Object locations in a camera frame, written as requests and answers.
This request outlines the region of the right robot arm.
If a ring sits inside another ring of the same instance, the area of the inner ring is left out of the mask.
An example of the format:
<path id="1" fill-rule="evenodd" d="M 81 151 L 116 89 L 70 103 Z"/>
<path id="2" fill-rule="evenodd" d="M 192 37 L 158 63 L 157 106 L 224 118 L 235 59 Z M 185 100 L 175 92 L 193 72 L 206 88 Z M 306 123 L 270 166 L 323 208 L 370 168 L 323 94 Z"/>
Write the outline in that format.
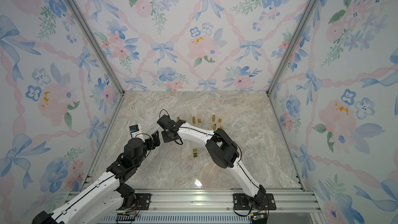
<path id="1" fill-rule="evenodd" d="M 163 129 L 161 134 L 165 143 L 189 140 L 204 145 L 213 162 L 237 180 L 253 208 L 261 209 L 266 204 L 265 188 L 246 169 L 239 146 L 223 129 L 204 130 L 183 120 L 174 121 L 167 115 L 163 115 L 157 124 Z"/>

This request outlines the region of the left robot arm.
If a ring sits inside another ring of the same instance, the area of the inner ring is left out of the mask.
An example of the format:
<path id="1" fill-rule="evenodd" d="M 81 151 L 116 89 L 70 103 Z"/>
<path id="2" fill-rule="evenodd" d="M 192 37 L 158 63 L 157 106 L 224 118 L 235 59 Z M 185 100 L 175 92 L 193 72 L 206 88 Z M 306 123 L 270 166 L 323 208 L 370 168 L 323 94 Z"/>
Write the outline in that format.
<path id="1" fill-rule="evenodd" d="M 126 181 L 132 177 L 149 153 L 160 146 L 159 132 L 136 134 L 124 151 L 88 188 L 51 213 L 37 214 L 34 224 L 96 224 L 113 211 L 130 213 L 148 200 L 140 200 Z"/>

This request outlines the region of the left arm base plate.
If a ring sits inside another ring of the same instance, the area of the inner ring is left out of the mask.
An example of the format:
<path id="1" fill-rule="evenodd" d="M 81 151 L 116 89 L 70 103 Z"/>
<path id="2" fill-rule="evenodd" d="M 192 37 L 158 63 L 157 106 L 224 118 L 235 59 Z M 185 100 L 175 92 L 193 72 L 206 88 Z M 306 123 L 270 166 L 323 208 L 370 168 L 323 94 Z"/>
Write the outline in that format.
<path id="1" fill-rule="evenodd" d="M 149 210 L 152 194 L 129 194 L 123 199 L 120 210 L 134 211 L 134 210 Z"/>

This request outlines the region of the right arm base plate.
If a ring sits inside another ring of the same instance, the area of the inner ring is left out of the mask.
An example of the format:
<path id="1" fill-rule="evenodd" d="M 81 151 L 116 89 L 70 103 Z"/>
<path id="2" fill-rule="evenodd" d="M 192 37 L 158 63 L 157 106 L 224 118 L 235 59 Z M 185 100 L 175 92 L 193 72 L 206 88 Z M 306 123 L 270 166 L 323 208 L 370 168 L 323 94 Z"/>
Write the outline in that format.
<path id="1" fill-rule="evenodd" d="M 266 194 L 259 198 L 249 197 L 245 194 L 233 194 L 234 209 L 237 211 L 250 210 L 259 211 L 277 209 L 274 196 L 272 194 Z"/>

